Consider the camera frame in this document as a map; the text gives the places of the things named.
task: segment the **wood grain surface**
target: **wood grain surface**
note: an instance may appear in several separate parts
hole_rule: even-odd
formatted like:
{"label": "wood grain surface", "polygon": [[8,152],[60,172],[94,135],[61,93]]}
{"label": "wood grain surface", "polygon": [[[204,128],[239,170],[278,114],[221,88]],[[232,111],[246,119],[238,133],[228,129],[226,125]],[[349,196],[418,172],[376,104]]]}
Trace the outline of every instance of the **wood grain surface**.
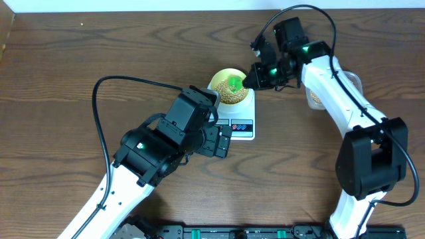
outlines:
{"label": "wood grain surface", "polygon": [[[205,87],[223,68],[249,69],[249,42],[275,11],[19,14],[0,64],[0,238],[55,238],[105,173],[91,108],[102,76],[138,76]],[[425,179],[425,10],[331,10],[336,54],[365,96],[409,128],[409,153]],[[299,16],[311,40],[331,43],[329,23]],[[267,37],[274,42],[268,29]],[[122,135],[177,92],[111,80],[98,94],[110,155]],[[226,159],[194,156],[133,213],[215,225],[324,222],[341,188],[341,136],[304,88],[256,93],[256,138],[232,142]],[[411,173],[386,199],[404,201]],[[369,224],[402,224],[425,238],[425,190],[406,208],[379,205]]]}

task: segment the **black cable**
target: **black cable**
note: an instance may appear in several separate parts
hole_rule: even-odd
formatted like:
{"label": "black cable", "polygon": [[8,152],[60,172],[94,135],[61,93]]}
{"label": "black cable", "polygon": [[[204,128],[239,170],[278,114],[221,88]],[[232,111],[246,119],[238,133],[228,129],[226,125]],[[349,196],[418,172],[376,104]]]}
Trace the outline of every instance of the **black cable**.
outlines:
{"label": "black cable", "polygon": [[385,127],[383,127],[379,123],[378,120],[376,120],[371,114],[369,114],[367,112],[366,108],[364,108],[364,107],[362,107],[362,105],[360,105],[360,103],[354,98],[354,96],[350,93],[350,91],[348,91],[348,89],[345,87],[344,83],[342,83],[342,81],[339,79],[338,72],[335,70],[334,65],[333,65],[333,56],[334,56],[334,52],[335,52],[335,44],[337,42],[337,28],[336,28],[335,23],[333,22],[332,18],[325,11],[323,11],[322,9],[320,9],[318,7],[314,7],[314,6],[311,6],[311,5],[296,5],[296,6],[288,7],[287,9],[280,11],[279,13],[274,15],[267,22],[266,26],[264,26],[264,28],[261,30],[260,34],[256,37],[256,40],[252,44],[253,48],[256,47],[256,44],[258,44],[258,41],[262,38],[264,31],[270,25],[270,23],[272,23],[272,21],[274,19],[276,19],[277,17],[279,17],[282,13],[285,13],[286,11],[296,9],[296,8],[300,8],[300,7],[307,7],[307,8],[314,9],[316,11],[319,11],[320,13],[322,13],[323,15],[325,15],[327,17],[327,19],[329,20],[329,22],[331,23],[332,28],[333,28],[333,42],[332,42],[332,47],[331,47],[331,54],[329,56],[329,65],[331,67],[333,77],[335,77],[335,79],[338,82],[338,84],[340,85],[340,87],[348,95],[348,97],[353,101],[353,103],[361,110],[362,114],[364,114],[375,125],[377,125],[378,128],[380,130],[382,130],[382,132],[384,132],[384,134],[396,145],[396,147],[398,147],[402,151],[403,155],[406,157],[406,160],[407,160],[407,163],[410,167],[410,170],[412,171],[412,176],[413,176],[413,181],[414,181],[414,192],[413,192],[412,196],[410,197],[410,199],[407,200],[406,202],[389,202],[389,201],[385,201],[385,200],[372,200],[369,204],[369,207],[368,207],[365,215],[363,215],[363,218],[362,218],[362,220],[361,220],[361,222],[358,226],[358,229],[356,231],[356,237],[355,238],[357,239],[359,237],[361,227],[365,223],[366,218],[368,217],[372,207],[375,207],[376,203],[381,203],[381,204],[385,204],[385,205],[389,205],[389,206],[408,206],[408,205],[412,204],[416,200],[416,198],[418,198],[419,188],[420,188],[419,176],[418,176],[418,173],[416,171],[416,167],[414,166],[412,159],[410,158],[409,154],[407,153],[407,150],[405,148],[403,148],[403,146],[400,144],[400,142],[398,142],[398,140],[394,136],[392,136],[392,133],[389,130],[387,130]]}
{"label": "black cable", "polygon": [[85,227],[92,221],[92,219],[97,215],[97,213],[99,212],[100,209],[105,209],[105,202],[106,199],[109,196],[110,190],[111,190],[111,169],[110,169],[110,160],[109,160],[109,155],[108,155],[108,148],[106,147],[106,142],[105,142],[105,137],[104,137],[104,133],[102,131],[102,126],[100,125],[100,120],[99,120],[99,114],[98,114],[98,107],[97,107],[97,103],[96,103],[96,95],[98,93],[98,88],[100,86],[100,84],[105,81],[105,80],[109,80],[109,79],[118,79],[118,80],[132,80],[135,82],[143,82],[143,83],[147,83],[147,84],[153,84],[154,86],[162,86],[162,87],[166,87],[166,88],[170,88],[170,89],[175,89],[175,90],[183,90],[182,88],[178,87],[178,86],[172,86],[172,85],[168,85],[168,84],[163,84],[163,83],[158,83],[158,82],[153,82],[150,80],[144,80],[141,78],[136,78],[136,77],[131,77],[131,76],[105,76],[101,79],[99,79],[96,84],[94,85],[93,88],[93,94],[92,94],[92,109],[93,109],[93,116],[94,116],[94,123],[96,124],[96,128],[98,130],[98,134],[99,134],[99,138],[100,138],[100,144],[102,145],[102,149],[104,152],[104,157],[105,157],[105,164],[106,164],[106,190],[105,190],[105,194],[102,198],[102,200],[99,202],[99,204],[97,205],[97,207],[94,209],[94,211],[92,212],[92,214],[87,218],[87,220],[81,225],[80,229],[78,229],[75,234],[73,235],[72,239],[77,238],[80,233],[85,229]]}
{"label": "black cable", "polygon": [[153,123],[155,120],[158,120],[160,118],[165,118],[165,116],[167,116],[167,115],[164,114],[164,113],[153,114],[149,118],[145,119],[145,121],[143,123],[141,123],[141,125],[139,127],[147,127],[151,123]]}
{"label": "black cable", "polygon": [[285,85],[285,86],[282,86],[282,87],[279,89],[279,86],[274,86],[274,90],[275,90],[275,91],[277,91],[277,92],[281,92],[284,88],[295,88],[295,87],[290,86],[290,85]]}
{"label": "black cable", "polygon": [[187,163],[189,163],[189,159],[191,158],[191,154],[190,155],[185,155],[185,162],[184,163],[180,163],[180,166],[186,166]]}

